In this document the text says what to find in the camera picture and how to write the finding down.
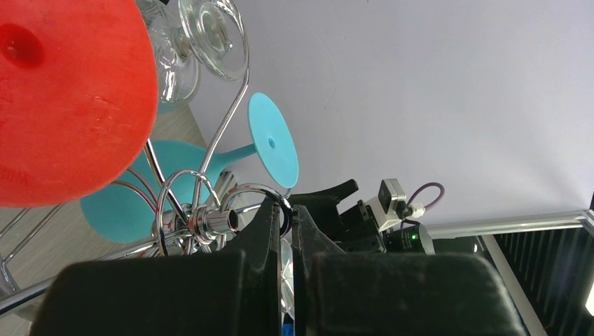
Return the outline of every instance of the black corrugated panel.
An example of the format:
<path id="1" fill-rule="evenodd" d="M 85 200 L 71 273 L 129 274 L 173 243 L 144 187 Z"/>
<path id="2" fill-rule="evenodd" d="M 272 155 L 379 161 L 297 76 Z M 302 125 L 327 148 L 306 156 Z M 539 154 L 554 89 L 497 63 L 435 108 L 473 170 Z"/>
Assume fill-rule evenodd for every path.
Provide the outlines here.
<path id="1" fill-rule="evenodd" d="M 585 308 L 594 281 L 594 238 L 583 229 L 496 234 L 549 335 L 594 335 Z"/>

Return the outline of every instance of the wooden floor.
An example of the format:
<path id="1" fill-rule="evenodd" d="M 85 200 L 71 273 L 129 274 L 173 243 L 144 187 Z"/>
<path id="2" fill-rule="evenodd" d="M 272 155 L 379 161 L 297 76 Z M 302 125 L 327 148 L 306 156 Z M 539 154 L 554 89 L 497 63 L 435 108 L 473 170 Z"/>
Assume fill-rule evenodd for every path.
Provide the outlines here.
<path id="1" fill-rule="evenodd" d="M 151 138 L 182 140 L 205 146 L 196 121 L 187 106 L 179 111 L 158 116 Z M 0 253 L 6 256 L 49 209 L 51 207 L 29 211 L 19 224 L 0 240 Z M 0 208 L 0 228 L 19 211 L 20 209 Z M 98 258 L 122 247 L 124 245 L 111 243 L 95 234 L 86 223 L 78 201 L 70 202 L 10 261 L 8 268 L 21 287 L 26 287 L 56 275 L 68 264 Z M 17 316 L 7 316 L 0 319 L 0 335 L 26 335 L 28 325 Z"/>

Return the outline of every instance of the white wall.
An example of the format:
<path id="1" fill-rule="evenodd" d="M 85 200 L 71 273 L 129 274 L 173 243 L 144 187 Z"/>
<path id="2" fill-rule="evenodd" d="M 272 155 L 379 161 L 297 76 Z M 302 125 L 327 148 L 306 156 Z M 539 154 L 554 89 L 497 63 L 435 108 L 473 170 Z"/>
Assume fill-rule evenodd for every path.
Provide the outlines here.
<path id="1" fill-rule="evenodd" d="M 354 178 L 447 188 L 425 223 L 588 207 L 594 190 L 594 2 L 236 0 L 249 94 L 283 111 L 296 192 Z M 239 83 L 205 71 L 191 104 L 208 141 Z M 221 150 L 249 140 L 243 103 Z M 257 158 L 234 168 L 271 183 Z M 429 201 L 428 192 L 421 200 Z"/>

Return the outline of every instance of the light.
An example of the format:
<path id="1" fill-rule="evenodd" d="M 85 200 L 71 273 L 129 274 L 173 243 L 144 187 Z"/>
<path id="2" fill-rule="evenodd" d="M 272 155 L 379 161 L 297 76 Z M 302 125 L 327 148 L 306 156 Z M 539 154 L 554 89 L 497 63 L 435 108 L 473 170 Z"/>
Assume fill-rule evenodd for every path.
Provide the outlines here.
<path id="1" fill-rule="evenodd" d="M 594 316 L 594 283 L 592 283 L 590 294 L 588 294 L 588 299 L 586 300 L 586 309 L 590 315 Z"/>

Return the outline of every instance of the dimple on red disc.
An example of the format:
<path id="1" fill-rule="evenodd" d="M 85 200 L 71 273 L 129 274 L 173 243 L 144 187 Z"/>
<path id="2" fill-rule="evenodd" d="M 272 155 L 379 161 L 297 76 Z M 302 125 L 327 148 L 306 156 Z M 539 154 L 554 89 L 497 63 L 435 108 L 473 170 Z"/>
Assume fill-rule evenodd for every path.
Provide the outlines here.
<path id="1" fill-rule="evenodd" d="M 115 180 L 155 122 L 157 75 L 133 0 L 4 0 L 0 206 L 76 200 Z"/>

